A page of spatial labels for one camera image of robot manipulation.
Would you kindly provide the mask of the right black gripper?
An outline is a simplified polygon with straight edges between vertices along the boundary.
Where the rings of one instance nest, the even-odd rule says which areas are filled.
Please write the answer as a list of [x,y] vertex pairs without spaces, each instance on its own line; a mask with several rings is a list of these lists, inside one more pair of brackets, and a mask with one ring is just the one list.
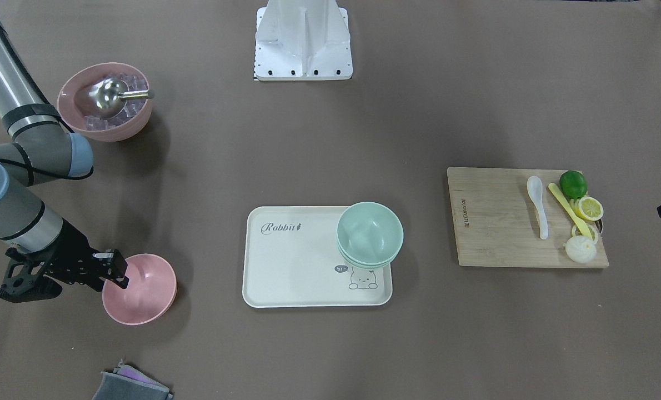
[[21,253],[11,247],[11,260],[0,286],[0,299],[8,302],[43,301],[57,298],[62,283],[85,284],[100,293],[105,281],[120,289],[128,287],[127,261],[117,249],[100,252],[87,237],[64,221],[56,240],[44,250]]

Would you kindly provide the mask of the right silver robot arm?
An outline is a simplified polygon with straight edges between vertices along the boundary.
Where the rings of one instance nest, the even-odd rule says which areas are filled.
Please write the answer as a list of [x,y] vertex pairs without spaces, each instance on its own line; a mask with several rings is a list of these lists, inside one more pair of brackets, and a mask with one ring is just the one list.
[[11,138],[0,144],[0,241],[9,260],[0,299],[53,299],[62,284],[85,284],[97,292],[106,283],[127,288],[124,256],[117,249],[92,248],[84,233],[30,190],[57,179],[87,179],[93,154],[38,88],[1,20],[0,118]]

